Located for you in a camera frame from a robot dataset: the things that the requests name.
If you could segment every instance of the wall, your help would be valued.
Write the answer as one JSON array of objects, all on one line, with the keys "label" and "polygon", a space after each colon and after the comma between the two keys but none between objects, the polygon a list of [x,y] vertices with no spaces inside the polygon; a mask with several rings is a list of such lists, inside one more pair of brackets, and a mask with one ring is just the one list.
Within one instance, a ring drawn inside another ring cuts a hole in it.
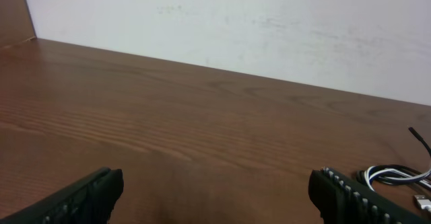
[{"label": "wall", "polygon": [[26,0],[0,0],[0,49],[33,37]]},{"label": "wall", "polygon": [[40,38],[431,105],[431,0],[28,0]]}]

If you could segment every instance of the wooden panel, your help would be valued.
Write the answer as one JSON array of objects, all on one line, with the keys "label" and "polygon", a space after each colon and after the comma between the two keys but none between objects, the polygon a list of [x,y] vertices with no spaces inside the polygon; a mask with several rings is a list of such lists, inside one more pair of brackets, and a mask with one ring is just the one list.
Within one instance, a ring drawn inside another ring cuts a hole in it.
[{"label": "wooden panel", "polygon": [[312,169],[428,167],[429,106],[46,40],[0,62],[0,217],[105,165],[113,223],[322,223]]},{"label": "wooden panel", "polygon": [[0,0],[0,49],[33,37],[26,0]]}]

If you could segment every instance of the metal connector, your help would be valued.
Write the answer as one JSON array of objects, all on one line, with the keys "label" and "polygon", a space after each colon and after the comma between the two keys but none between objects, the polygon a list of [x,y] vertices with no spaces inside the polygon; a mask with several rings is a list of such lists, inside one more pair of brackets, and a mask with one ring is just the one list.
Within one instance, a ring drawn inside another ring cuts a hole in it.
[{"label": "metal connector", "polygon": [[431,210],[431,201],[428,200],[424,195],[415,195],[416,204],[421,210]]}]

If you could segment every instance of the wire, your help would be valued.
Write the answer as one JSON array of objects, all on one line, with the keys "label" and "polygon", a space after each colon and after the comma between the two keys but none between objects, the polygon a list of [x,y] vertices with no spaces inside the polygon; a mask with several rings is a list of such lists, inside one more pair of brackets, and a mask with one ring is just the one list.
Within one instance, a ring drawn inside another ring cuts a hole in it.
[{"label": "wire", "polygon": [[[428,154],[431,157],[431,148],[425,142],[425,140],[419,135],[418,132],[412,127],[409,127],[409,131],[412,135],[426,148]],[[417,170],[405,167],[403,165],[378,165],[371,166],[366,171],[358,172],[357,179],[359,182],[367,185],[369,189],[374,191],[372,182],[374,180],[379,181],[383,184],[389,185],[401,185],[401,184],[419,184],[425,189],[431,191],[431,183],[426,179],[431,176],[431,164],[430,169],[427,172],[421,173]]]}]

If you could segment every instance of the cable bundle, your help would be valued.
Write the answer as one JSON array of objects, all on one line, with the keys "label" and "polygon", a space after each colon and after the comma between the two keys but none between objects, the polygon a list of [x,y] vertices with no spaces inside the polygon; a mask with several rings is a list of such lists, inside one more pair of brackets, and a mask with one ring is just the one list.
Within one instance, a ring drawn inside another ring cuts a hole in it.
[{"label": "cable bundle", "polygon": [[[425,140],[415,131],[415,129],[413,129],[413,127],[409,127],[409,130],[413,136],[422,143],[431,157],[431,149],[428,144],[426,144]],[[374,180],[389,185],[415,183],[431,191],[431,182],[427,179],[430,175],[431,168],[425,173],[420,173],[410,167],[392,164],[369,167],[366,171],[359,171],[356,178],[359,182],[367,185],[373,191],[374,189],[371,184]]]}]

